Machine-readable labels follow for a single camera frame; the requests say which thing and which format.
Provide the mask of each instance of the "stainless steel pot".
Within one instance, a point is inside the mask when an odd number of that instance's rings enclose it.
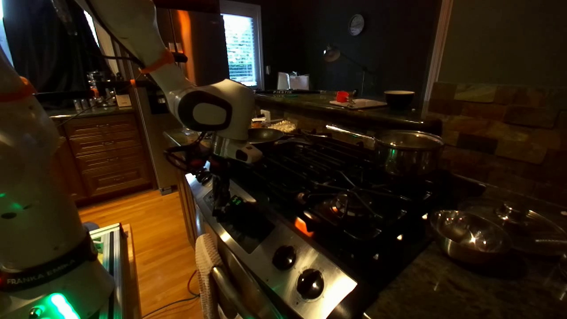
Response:
[[[326,130],[349,135],[376,153],[383,170],[399,179],[422,179],[440,169],[443,140],[424,131],[388,130],[374,137],[328,124]]]

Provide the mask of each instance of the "wooden floor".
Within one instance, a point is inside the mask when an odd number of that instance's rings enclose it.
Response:
[[[80,209],[83,222],[101,227],[128,224],[133,232],[140,310],[151,319],[202,319],[200,302],[188,289],[195,271],[177,192],[140,192],[112,202]]]

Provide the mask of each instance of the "oven door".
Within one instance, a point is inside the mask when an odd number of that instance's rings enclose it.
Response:
[[[268,298],[259,282],[236,255],[211,232],[197,238],[195,263],[206,319],[216,317],[289,317]]]

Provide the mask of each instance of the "orange light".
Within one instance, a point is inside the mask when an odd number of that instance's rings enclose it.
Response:
[[[298,216],[296,216],[294,227],[296,227],[301,234],[305,234],[307,238],[312,238],[312,236],[314,236],[314,232],[310,232],[310,231],[307,229],[305,220],[301,220],[301,218],[298,218]]]

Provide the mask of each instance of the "window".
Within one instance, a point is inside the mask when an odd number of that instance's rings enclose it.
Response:
[[[7,60],[13,64],[13,55],[11,50],[7,46],[7,37],[6,37],[6,30],[4,30],[4,0],[0,0],[0,50],[6,53]]]
[[[261,7],[239,2],[222,2],[229,78],[248,87],[264,87],[262,20]]]

